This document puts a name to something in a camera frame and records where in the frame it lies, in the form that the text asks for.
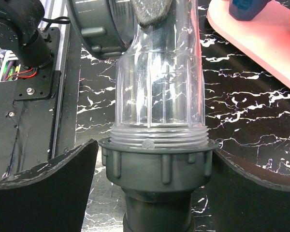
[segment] black mounting plate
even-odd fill
[[[40,69],[33,78],[18,78],[14,90],[15,101],[45,100],[51,97],[60,42],[60,30],[59,28],[49,28],[47,32],[40,33],[51,50],[53,63],[45,69]],[[27,88],[34,89],[34,93],[28,95]]]

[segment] silver metal frame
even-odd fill
[[[45,9],[45,18],[57,18],[59,16],[68,16],[68,10],[66,6],[65,0],[40,0]],[[47,23],[41,22],[39,28],[45,28]],[[57,115],[55,122],[55,134],[54,134],[54,142],[52,148],[52,158],[55,156],[56,152],[56,143],[57,143],[57,135],[58,135],[58,127],[60,123],[60,115],[61,115],[61,107],[62,107],[62,99],[63,99],[63,91],[64,91],[64,83],[66,79],[66,57],[68,54],[68,48],[70,45],[70,25],[64,24],[52,24],[54,27],[58,27],[60,29],[60,43],[58,50],[58,58],[56,63],[56,70],[60,70],[62,75],[60,79],[59,85],[59,96],[58,96],[58,105],[57,105]]]

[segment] black marble-patterned surface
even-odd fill
[[[227,152],[290,175],[290,90],[211,29],[209,0],[199,1],[206,124]],[[290,0],[280,1],[290,8]],[[110,135],[115,120],[116,60],[81,51],[76,143]],[[121,232],[124,194],[110,183],[101,154],[88,200],[84,232]],[[214,232],[204,187],[193,194],[196,231]]]

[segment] blue object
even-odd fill
[[[240,21],[256,17],[271,0],[230,0],[229,13]]]

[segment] bolt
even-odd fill
[[[27,93],[28,93],[28,95],[33,95],[34,94],[34,89],[33,88],[27,88]]]

